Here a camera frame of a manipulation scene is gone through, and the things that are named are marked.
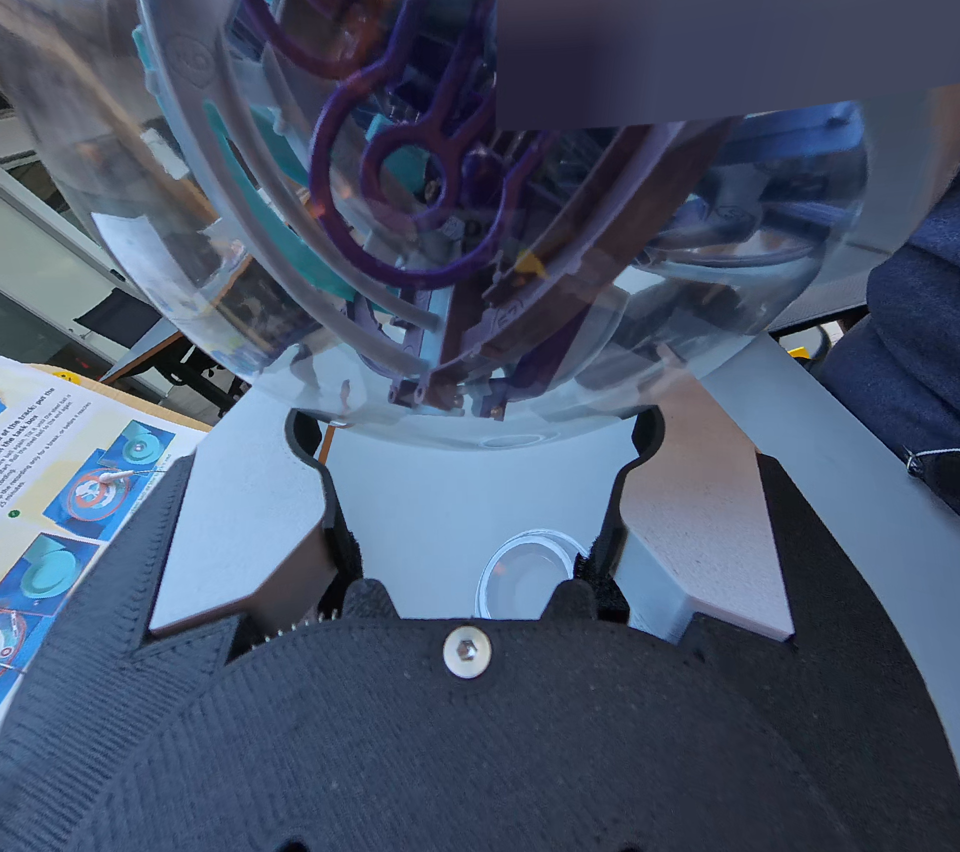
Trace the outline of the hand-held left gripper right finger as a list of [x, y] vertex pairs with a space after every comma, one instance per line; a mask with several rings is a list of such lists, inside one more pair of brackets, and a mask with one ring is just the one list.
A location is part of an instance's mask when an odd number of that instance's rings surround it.
[[578, 438], [610, 462], [606, 513], [579, 572], [602, 620], [676, 644], [697, 614], [785, 642], [795, 631], [758, 451], [696, 379]]

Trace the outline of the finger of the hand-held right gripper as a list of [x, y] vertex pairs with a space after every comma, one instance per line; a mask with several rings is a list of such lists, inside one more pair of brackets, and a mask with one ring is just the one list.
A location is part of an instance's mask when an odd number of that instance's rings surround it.
[[958, 173], [959, 87], [886, 93], [858, 104], [868, 173], [853, 248], [894, 253]]

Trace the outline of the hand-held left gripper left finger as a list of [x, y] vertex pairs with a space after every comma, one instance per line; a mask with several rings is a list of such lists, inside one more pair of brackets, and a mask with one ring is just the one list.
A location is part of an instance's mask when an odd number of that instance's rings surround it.
[[149, 619], [171, 637], [231, 616], [272, 637], [338, 616], [361, 550], [318, 452], [330, 429], [253, 388], [198, 444]]

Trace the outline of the clear plastic maze ball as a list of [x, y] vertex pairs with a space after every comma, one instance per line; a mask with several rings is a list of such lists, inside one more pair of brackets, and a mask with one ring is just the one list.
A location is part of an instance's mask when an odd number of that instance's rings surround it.
[[854, 98], [522, 122], [503, 0], [2, 0], [2, 95], [152, 306], [322, 423], [604, 428], [892, 253]]

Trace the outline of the brown cardboard board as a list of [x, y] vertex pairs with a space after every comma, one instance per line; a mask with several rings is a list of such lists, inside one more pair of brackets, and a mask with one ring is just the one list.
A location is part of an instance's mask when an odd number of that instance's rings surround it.
[[134, 410], [138, 414], [147, 414], [153, 418], [173, 423], [178, 427], [192, 429], [203, 434], [208, 434], [212, 430], [212, 426], [206, 423], [181, 414], [172, 409], [165, 408], [156, 403], [148, 402], [132, 393], [119, 390], [110, 385], [105, 385], [98, 380], [87, 378], [53, 365], [30, 363], [29, 366], [34, 370], [44, 372], [56, 378], [64, 379], [73, 386], [94, 392], [104, 399], [108, 399], [116, 404], [120, 404], [131, 410]]

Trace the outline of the printed instruction sheet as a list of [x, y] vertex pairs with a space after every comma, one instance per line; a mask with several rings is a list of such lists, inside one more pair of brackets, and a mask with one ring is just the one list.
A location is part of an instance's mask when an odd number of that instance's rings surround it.
[[79, 583], [204, 435], [2, 357], [2, 713]]

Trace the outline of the person's dark blue clothing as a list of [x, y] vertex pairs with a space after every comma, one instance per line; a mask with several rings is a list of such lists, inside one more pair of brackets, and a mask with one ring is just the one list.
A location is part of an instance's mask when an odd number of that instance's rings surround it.
[[832, 347], [820, 384], [959, 511], [959, 176], [870, 272], [867, 314]]

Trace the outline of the background desk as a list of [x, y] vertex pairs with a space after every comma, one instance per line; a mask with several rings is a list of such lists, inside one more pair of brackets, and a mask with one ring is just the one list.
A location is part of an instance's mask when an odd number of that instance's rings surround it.
[[99, 378], [116, 387], [140, 375], [157, 373], [168, 385], [184, 387], [210, 402], [218, 417], [228, 412], [249, 389], [243, 378], [231, 375], [228, 386], [218, 386], [211, 375], [225, 372], [217, 359], [205, 353], [153, 306], [114, 289], [100, 303], [76, 319], [90, 333], [118, 345], [126, 354]]

